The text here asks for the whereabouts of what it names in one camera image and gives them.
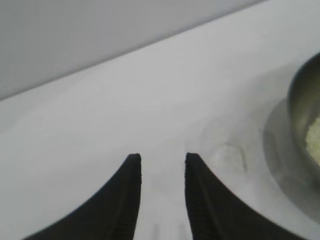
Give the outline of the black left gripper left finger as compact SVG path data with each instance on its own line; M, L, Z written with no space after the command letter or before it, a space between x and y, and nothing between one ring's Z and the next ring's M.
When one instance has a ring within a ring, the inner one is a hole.
M27 239L132 240L140 209L141 188L141 156L129 154L90 199Z

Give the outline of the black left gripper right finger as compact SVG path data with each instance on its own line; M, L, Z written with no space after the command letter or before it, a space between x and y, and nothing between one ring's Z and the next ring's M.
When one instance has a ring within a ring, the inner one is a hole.
M188 152L185 205L194 240L299 240L240 200L197 153Z

